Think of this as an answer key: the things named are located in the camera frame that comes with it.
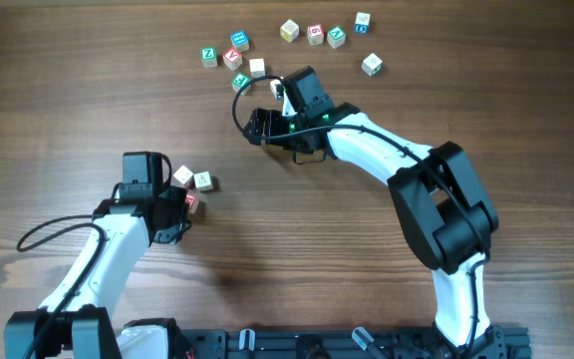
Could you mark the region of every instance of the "wooden surface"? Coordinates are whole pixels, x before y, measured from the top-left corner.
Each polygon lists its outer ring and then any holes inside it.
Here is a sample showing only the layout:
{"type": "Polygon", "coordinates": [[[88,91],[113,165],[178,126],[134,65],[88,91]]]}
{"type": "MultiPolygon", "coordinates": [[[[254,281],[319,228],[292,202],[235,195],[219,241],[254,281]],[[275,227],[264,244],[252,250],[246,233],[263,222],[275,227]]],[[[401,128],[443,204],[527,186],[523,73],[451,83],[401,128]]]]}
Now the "wooden surface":
{"type": "MultiPolygon", "coordinates": [[[[32,226],[90,213],[150,150],[210,171],[220,191],[182,245],[138,263],[116,327],[175,317],[183,328],[430,325],[431,274],[403,239],[388,190],[340,162],[298,167],[252,147],[231,121],[232,71],[199,48],[244,29],[269,73],[317,71],[337,103],[417,143],[465,148],[499,213],[484,273],[494,322],[527,326],[537,358],[574,358],[574,7],[521,2],[203,4],[0,10],[0,357],[6,320],[61,281],[85,233],[28,253],[32,226]],[[353,34],[356,11],[372,32],[353,34]],[[340,24],[311,47],[301,26],[340,24]],[[372,52],[381,74],[360,69],[372,52]]],[[[278,108],[268,85],[240,103],[278,108]]]]}

